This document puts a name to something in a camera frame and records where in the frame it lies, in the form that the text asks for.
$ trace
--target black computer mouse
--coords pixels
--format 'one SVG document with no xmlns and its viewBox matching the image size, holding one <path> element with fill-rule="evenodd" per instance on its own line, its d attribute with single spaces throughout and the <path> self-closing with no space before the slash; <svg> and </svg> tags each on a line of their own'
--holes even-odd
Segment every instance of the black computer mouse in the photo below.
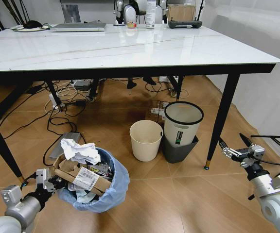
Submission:
<svg viewBox="0 0 280 233">
<path fill-rule="evenodd" d="M 37 22 L 35 20 L 30 20 L 26 23 L 24 23 L 22 25 L 24 28 L 28 28 L 28 29 L 31 29 L 31 28 L 40 28 L 42 27 L 43 25 L 40 23 L 40 22 Z"/>
</svg>

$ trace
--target white trash can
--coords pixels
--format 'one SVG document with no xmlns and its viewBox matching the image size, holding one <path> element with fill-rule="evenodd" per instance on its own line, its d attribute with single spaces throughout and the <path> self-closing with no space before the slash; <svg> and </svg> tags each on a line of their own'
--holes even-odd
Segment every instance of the white trash can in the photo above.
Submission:
<svg viewBox="0 0 280 233">
<path fill-rule="evenodd" d="M 165 108 L 165 137 L 173 147 L 190 144 L 203 118 L 204 112 L 197 105 L 185 101 L 172 102 Z"/>
<path fill-rule="evenodd" d="M 159 124 L 151 120 L 140 120 L 130 127 L 129 133 L 135 158 L 148 162 L 156 157 L 163 137 L 163 129 Z"/>
</svg>

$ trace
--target white robot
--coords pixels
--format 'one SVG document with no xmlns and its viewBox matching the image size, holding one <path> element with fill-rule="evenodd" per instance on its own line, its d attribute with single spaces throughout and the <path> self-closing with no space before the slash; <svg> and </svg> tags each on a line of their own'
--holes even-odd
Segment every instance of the white robot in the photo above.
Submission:
<svg viewBox="0 0 280 233">
<path fill-rule="evenodd" d="M 124 4 L 123 0 L 114 2 L 114 14 L 119 24 L 137 22 L 137 18 L 146 14 L 147 0 L 129 0 Z M 155 9 L 155 23 L 167 23 L 167 0 L 157 0 Z"/>
<path fill-rule="evenodd" d="M 269 172 L 260 166 L 264 148 L 251 143 L 242 134 L 241 137 L 249 148 L 234 150 L 227 147 L 226 143 L 220 139 L 222 154 L 239 162 L 246 170 L 248 180 L 254 185 L 254 195 L 248 199 L 257 198 L 264 217 L 280 232 L 280 194 L 278 194 L 280 193 L 280 175 L 272 179 Z M 0 233 L 30 233 L 33 229 L 33 221 L 37 213 L 44 208 L 45 202 L 55 190 L 66 185 L 65 180 L 58 176 L 51 177 L 48 168 L 38 169 L 30 177 L 36 178 L 36 189 L 24 198 L 17 185 L 11 185 L 0 192 L 6 204 L 5 216 L 0 216 Z"/>
</svg>

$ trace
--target cardboard box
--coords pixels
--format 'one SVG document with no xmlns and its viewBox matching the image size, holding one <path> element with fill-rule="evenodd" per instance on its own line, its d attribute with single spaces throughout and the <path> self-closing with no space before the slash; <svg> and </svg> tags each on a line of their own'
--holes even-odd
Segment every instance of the cardboard box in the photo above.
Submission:
<svg viewBox="0 0 280 233">
<path fill-rule="evenodd" d="M 165 122 L 165 107 L 169 104 L 166 101 L 151 100 L 146 111 L 145 119 L 152 120 L 160 124 L 162 127 Z"/>
<path fill-rule="evenodd" d="M 87 170 L 87 165 L 80 164 L 80 167 L 78 167 L 78 162 L 73 162 L 71 160 L 66 160 L 64 155 L 59 156 L 56 161 L 53 164 L 54 172 L 56 175 L 61 177 L 62 179 L 65 179 L 71 183 L 76 183 L 78 181 L 78 174 L 82 172 L 82 170 Z M 96 183 L 91 189 L 91 192 L 97 194 L 98 196 L 102 196 L 103 193 L 105 193 L 105 190 L 110 188 L 111 182 L 106 180 L 103 177 L 98 177 Z"/>
<path fill-rule="evenodd" d="M 165 123 L 165 108 L 169 104 L 169 102 L 160 101 L 159 102 L 159 112 L 158 112 L 158 123 L 160 125 L 164 125 Z"/>
<path fill-rule="evenodd" d="M 146 120 L 152 120 L 158 122 L 158 113 L 159 113 L 159 100 L 150 100 L 148 109 L 145 114 Z"/>
<path fill-rule="evenodd" d="M 195 17 L 195 6 L 184 4 L 168 4 L 167 18 L 175 21 L 192 21 Z"/>
</svg>

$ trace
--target water bottle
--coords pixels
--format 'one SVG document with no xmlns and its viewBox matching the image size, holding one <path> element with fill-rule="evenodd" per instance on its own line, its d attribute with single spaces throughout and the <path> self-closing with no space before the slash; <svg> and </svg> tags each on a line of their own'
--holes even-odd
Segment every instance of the water bottle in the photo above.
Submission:
<svg viewBox="0 0 280 233">
<path fill-rule="evenodd" d="M 147 0 L 146 6 L 146 28 L 153 29 L 155 25 L 156 0 Z"/>
</svg>

